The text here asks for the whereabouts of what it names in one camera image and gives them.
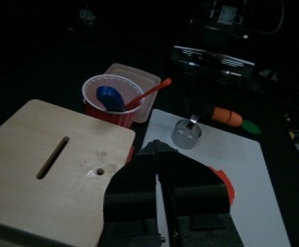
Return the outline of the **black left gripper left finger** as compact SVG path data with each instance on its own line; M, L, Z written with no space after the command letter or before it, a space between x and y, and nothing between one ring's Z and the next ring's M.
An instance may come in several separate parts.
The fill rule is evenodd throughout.
M155 140L113 175L104 193L100 247L160 247Z

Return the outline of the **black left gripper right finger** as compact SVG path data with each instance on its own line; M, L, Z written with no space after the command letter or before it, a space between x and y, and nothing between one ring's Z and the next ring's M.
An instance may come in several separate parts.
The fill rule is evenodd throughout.
M165 143L157 146L157 172L169 247L243 247L219 175Z

